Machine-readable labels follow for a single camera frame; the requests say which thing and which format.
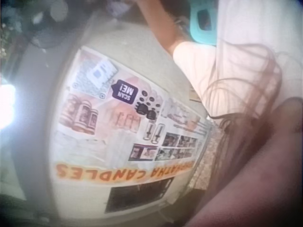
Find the dark hair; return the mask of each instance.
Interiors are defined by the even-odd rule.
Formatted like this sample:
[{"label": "dark hair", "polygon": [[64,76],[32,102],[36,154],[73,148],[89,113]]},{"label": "dark hair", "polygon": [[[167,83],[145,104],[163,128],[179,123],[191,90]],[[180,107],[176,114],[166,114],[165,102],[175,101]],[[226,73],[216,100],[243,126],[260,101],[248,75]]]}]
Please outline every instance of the dark hair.
[{"label": "dark hair", "polygon": [[[282,70],[277,64],[273,52],[266,46],[260,44],[233,45],[229,43],[227,45],[240,52],[248,53],[254,58],[264,60],[264,66],[253,84],[244,79],[228,78],[228,80],[249,83],[251,90],[247,99],[243,101],[245,102],[245,108],[242,113],[232,113],[214,118],[222,120],[220,128],[224,131],[224,135],[217,147],[210,183],[203,199],[204,205],[239,173],[272,135],[273,126],[270,119],[274,102],[282,84]],[[254,47],[264,49],[267,53],[266,56],[253,52]],[[245,68],[248,71],[254,70],[249,67],[238,67]],[[224,80],[227,79],[216,78],[214,82],[209,84],[205,91],[209,100],[211,100],[212,92],[217,85]],[[267,85],[270,81],[274,81],[275,87],[268,93]],[[261,113],[256,114],[257,106],[264,97],[266,98],[264,109]]]}]

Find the person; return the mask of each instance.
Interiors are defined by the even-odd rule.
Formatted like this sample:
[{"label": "person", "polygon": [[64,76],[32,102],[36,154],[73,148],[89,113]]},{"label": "person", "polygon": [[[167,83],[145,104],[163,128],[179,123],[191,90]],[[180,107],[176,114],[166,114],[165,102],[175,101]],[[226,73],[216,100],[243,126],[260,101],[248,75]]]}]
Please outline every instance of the person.
[{"label": "person", "polygon": [[302,209],[300,3],[219,0],[211,46],[187,40],[160,0],[136,2],[224,132],[186,226],[291,226]]}]

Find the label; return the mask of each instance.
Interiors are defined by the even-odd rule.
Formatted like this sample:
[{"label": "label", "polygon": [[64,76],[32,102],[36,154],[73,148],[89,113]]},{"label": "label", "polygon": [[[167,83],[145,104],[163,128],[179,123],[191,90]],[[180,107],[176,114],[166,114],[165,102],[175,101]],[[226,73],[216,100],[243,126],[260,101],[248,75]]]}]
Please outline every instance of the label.
[{"label": "label", "polygon": [[123,80],[118,80],[116,84],[113,84],[112,89],[114,98],[128,104],[134,103],[138,93],[138,88]]}]

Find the poster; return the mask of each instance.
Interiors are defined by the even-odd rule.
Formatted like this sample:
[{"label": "poster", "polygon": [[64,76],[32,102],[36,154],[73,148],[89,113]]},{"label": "poster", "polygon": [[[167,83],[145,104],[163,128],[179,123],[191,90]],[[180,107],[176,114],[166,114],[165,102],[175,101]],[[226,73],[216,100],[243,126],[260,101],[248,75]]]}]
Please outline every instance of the poster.
[{"label": "poster", "polygon": [[53,179],[136,185],[194,167],[209,127],[162,88],[86,47],[65,80],[51,138]]}]

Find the black circle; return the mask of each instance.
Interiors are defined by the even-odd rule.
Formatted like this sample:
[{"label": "black circle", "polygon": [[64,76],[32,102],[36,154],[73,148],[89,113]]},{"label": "black circle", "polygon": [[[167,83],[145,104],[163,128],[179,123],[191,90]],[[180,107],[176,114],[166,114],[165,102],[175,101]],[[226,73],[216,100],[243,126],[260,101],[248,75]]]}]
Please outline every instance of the black circle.
[{"label": "black circle", "polygon": [[147,97],[147,92],[146,91],[142,91],[142,95],[144,96],[144,97]]}]

